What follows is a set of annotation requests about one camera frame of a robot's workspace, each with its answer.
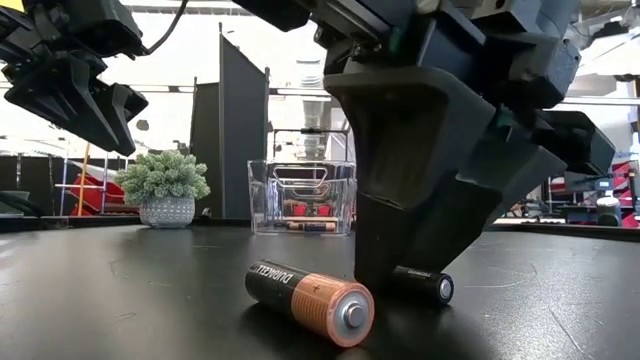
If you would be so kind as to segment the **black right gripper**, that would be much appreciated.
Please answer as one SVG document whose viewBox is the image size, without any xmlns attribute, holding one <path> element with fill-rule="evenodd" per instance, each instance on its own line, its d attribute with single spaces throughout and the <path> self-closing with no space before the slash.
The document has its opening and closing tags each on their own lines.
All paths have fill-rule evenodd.
<svg viewBox="0 0 640 360">
<path fill-rule="evenodd" d="M 232 1 L 284 32 L 317 26 L 324 86 L 354 133 L 354 275 L 371 290 L 389 284 L 491 122 L 482 97 L 550 109 L 581 59 L 565 37 L 579 0 Z"/>
</svg>

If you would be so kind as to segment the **shelf with red bins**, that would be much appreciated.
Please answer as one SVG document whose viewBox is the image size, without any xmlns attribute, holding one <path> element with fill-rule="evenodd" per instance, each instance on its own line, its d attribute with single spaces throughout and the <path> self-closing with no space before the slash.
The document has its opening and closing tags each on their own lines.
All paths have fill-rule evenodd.
<svg viewBox="0 0 640 360">
<path fill-rule="evenodd" d="M 615 197 L 621 205 L 622 226 L 640 228 L 640 165 L 637 161 L 613 164 L 605 175 L 566 171 L 545 184 L 549 212 L 567 224 L 598 225 L 596 201 Z"/>
</svg>

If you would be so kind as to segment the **black partition panel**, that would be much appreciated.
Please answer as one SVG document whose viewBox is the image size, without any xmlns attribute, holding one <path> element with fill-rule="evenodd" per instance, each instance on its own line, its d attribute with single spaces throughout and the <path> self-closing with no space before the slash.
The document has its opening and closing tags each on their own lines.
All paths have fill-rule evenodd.
<svg viewBox="0 0 640 360">
<path fill-rule="evenodd" d="M 249 220 L 248 162 L 267 157 L 269 70 L 261 70 L 218 26 L 218 75 L 194 83 L 190 153 L 207 166 L 210 194 L 196 215 Z"/>
</svg>

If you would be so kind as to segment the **long ceiling light bar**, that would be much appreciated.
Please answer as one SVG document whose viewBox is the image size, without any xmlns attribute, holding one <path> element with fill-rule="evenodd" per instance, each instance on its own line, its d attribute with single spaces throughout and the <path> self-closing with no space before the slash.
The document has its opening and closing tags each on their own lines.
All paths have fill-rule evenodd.
<svg viewBox="0 0 640 360">
<path fill-rule="evenodd" d="M 270 88 L 271 96 L 297 96 L 302 98 L 321 98 L 329 101 L 331 95 L 323 89 L 318 88 Z"/>
</svg>

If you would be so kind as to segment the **black table mat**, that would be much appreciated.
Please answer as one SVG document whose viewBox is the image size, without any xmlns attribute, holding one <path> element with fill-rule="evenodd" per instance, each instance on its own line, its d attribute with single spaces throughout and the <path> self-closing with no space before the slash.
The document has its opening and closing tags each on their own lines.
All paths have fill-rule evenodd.
<svg viewBox="0 0 640 360">
<path fill-rule="evenodd" d="M 256 304 L 268 258 L 347 278 L 348 237 L 109 227 L 0 235 L 0 360 L 640 360 L 640 243 L 488 232 L 441 310 L 378 302 L 342 349 Z"/>
</svg>

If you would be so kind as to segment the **white round canister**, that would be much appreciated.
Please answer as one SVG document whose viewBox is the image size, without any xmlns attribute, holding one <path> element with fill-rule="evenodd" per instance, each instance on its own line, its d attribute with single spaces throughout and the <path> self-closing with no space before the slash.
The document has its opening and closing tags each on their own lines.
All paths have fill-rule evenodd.
<svg viewBox="0 0 640 360">
<path fill-rule="evenodd" d="M 596 201 L 597 224 L 601 226 L 621 227 L 621 205 L 615 197 L 602 197 Z"/>
</svg>

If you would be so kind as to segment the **silver ribbed ventilation duct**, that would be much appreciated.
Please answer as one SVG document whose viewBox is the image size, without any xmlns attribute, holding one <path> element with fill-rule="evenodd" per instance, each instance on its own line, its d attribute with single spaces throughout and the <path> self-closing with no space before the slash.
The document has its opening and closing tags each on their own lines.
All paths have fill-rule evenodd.
<svg viewBox="0 0 640 360">
<path fill-rule="evenodd" d="M 302 89 L 322 89 L 323 88 L 323 66 L 320 59 L 301 58 L 296 60 L 299 70 L 299 86 Z M 303 128 L 326 129 L 328 121 L 324 116 L 325 101 L 303 100 L 304 125 Z M 303 134 L 301 136 L 304 151 L 298 155 L 305 160 L 324 160 L 327 135 Z"/>
</svg>

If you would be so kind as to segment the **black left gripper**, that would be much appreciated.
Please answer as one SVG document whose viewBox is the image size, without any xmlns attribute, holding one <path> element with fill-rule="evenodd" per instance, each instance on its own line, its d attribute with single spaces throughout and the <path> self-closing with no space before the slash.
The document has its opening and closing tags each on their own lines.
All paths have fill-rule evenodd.
<svg viewBox="0 0 640 360">
<path fill-rule="evenodd" d="M 129 85 L 91 75 L 104 58 L 144 56 L 142 31 L 119 0 L 18 0 L 0 4 L 0 62 L 35 68 L 5 99 L 90 143 L 129 156 L 128 123 L 148 106 Z"/>
</svg>

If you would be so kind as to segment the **red angled panel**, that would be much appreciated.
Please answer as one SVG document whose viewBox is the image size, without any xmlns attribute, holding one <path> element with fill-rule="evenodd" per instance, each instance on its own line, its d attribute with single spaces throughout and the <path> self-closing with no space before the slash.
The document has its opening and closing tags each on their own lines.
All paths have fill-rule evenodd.
<svg viewBox="0 0 640 360">
<path fill-rule="evenodd" d="M 129 208 L 124 201 L 123 189 L 110 181 L 106 183 L 106 187 L 103 185 L 102 180 L 93 176 L 86 175 L 84 179 L 81 179 L 81 176 L 78 175 L 72 183 L 72 187 L 67 190 L 67 193 L 77 200 L 70 215 L 78 215 L 80 200 L 83 200 L 83 216 L 129 213 Z"/>
</svg>

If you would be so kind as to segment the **black frame stand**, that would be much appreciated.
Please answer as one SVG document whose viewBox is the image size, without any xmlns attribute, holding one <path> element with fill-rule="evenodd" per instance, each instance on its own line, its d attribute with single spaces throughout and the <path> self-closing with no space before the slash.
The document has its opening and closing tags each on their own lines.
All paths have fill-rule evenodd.
<svg viewBox="0 0 640 360">
<path fill-rule="evenodd" d="M 350 161 L 349 130 L 276 128 L 271 132 L 271 156 L 276 160 Z"/>
</svg>

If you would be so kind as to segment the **black copper Duracell battery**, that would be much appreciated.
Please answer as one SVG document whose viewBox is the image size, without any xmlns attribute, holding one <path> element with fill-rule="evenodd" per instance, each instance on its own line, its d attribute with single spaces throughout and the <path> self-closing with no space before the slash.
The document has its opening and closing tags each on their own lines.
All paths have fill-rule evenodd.
<svg viewBox="0 0 640 360">
<path fill-rule="evenodd" d="M 245 274 L 248 294 L 334 344 L 360 344 L 374 322 L 375 302 L 362 284 L 263 259 Z"/>
<path fill-rule="evenodd" d="M 288 222 L 288 230 L 305 232 L 335 232 L 336 225 L 332 222 Z"/>
<path fill-rule="evenodd" d="M 390 285 L 396 292 L 421 296 L 436 306 L 448 305 L 455 291 L 453 279 L 446 273 L 428 272 L 404 266 L 394 269 Z"/>
</svg>

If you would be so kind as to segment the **green plant in patterned pot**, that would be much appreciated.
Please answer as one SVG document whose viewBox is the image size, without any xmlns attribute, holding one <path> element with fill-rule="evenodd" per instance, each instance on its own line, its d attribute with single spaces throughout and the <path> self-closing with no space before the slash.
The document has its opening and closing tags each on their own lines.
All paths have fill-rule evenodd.
<svg viewBox="0 0 640 360">
<path fill-rule="evenodd" d="M 210 194 L 207 170 L 192 154 L 164 150 L 138 154 L 114 181 L 123 190 L 125 203 L 138 208 L 144 225 L 183 228 L 194 220 L 195 202 Z"/>
</svg>

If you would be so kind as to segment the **clear plastic bin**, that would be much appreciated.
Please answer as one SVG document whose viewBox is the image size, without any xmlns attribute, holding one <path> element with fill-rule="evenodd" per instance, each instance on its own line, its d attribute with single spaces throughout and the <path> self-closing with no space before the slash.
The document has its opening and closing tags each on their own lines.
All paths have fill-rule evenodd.
<svg viewBox="0 0 640 360">
<path fill-rule="evenodd" d="M 351 231 L 357 193 L 353 163 L 252 160 L 247 170 L 253 232 Z M 293 231 L 288 222 L 332 222 L 336 231 Z"/>
</svg>

